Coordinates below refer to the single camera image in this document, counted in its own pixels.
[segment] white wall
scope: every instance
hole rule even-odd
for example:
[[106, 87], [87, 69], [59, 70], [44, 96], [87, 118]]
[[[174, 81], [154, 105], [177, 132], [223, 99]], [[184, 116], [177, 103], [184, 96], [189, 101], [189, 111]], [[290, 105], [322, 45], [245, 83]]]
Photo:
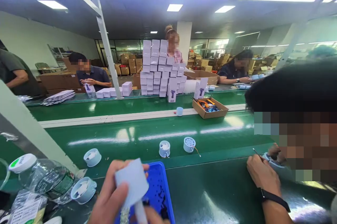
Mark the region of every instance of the white wall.
[[84, 54], [88, 59], [98, 59], [95, 41], [59, 28], [0, 11], [0, 40], [8, 51], [22, 58], [34, 75], [35, 63], [58, 66], [47, 44]]

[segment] stack of paper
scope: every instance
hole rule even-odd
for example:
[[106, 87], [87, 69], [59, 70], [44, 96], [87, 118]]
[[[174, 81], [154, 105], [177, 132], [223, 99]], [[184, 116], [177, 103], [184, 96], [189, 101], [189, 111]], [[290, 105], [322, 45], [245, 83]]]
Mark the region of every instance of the stack of paper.
[[59, 92], [58, 94], [54, 94], [44, 99], [42, 102], [42, 105], [50, 106], [50, 105], [58, 104], [74, 96], [75, 96], [74, 90], [65, 90], [65, 91]]

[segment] plastic bottle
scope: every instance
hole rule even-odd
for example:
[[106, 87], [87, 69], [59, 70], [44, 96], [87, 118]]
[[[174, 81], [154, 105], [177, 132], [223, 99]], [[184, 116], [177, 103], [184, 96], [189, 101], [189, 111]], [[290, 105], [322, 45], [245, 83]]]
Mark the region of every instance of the plastic bottle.
[[8, 169], [19, 174], [19, 182], [25, 189], [44, 195], [57, 204], [71, 201], [70, 192], [78, 180], [59, 162], [37, 159], [33, 154], [19, 157]]

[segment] blue plastic bin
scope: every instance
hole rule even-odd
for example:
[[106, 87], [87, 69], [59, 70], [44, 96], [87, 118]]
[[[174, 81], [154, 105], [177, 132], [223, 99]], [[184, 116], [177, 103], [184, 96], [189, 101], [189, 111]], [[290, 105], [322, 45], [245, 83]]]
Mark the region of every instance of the blue plastic bin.
[[[165, 172], [165, 166], [162, 162], [149, 163], [150, 169], [148, 170], [149, 189], [145, 196], [144, 201], [149, 201], [150, 206], [153, 207], [159, 215], [168, 215], [171, 224], [175, 224], [172, 202], [170, 197], [169, 185]], [[130, 209], [130, 217], [134, 215], [134, 207]], [[115, 224], [120, 223], [120, 213], [115, 221]]]

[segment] wristwatch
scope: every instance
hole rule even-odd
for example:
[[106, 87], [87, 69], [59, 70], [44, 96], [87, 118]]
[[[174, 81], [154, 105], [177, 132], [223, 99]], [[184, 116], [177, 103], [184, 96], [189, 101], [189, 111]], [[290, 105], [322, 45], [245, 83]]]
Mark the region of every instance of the wristwatch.
[[280, 204], [281, 206], [283, 206], [287, 210], [287, 212], [290, 212], [290, 208], [288, 206], [288, 203], [286, 203], [282, 198], [280, 198], [279, 196], [276, 196], [275, 194], [267, 192], [267, 191], [263, 190], [262, 188], [259, 188], [259, 189], [261, 189], [261, 201], [262, 202], [265, 202], [267, 200], [274, 201], [274, 202]]

